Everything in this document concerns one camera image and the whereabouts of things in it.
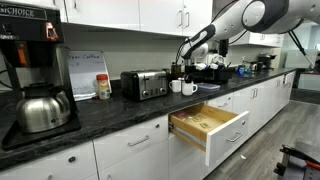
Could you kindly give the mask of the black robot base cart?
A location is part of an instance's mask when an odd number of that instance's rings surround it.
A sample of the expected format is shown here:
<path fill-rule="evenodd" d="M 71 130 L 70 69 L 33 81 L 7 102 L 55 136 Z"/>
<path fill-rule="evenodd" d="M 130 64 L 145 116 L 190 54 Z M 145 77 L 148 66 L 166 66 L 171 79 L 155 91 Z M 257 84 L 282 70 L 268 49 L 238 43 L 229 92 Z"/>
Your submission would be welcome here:
<path fill-rule="evenodd" d="M 279 151 L 283 153 L 283 158 L 273 170 L 277 180 L 320 180 L 319 160 L 285 144 Z"/>

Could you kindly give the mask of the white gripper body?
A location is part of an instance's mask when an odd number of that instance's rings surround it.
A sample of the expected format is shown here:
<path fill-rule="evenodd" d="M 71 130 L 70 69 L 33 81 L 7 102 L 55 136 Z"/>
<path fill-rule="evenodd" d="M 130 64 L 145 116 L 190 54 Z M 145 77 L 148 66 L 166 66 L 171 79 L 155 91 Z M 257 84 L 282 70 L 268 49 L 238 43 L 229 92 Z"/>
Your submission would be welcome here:
<path fill-rule="evenodd" d="M 192 52 L 191 58 L 192 59 L 203 58 L 207 55 L 208 50 L 209 50 L 208 44 L 204 43 Z"/>

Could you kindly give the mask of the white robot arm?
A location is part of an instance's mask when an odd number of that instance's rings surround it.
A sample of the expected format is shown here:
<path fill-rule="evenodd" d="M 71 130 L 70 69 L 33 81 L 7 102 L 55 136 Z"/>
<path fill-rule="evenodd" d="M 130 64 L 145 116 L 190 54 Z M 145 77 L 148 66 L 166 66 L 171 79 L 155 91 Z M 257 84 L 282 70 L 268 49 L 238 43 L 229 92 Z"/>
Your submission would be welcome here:
<path fill-rule="evenodd" d="M 320 0 L 238 0 L 223 15 L 186 39 L 180 56 L 190 59 L 193 51 L 207 41 L 229 39 L 244 30 L 287 33 L 304 20 L 320 22 Z"/>

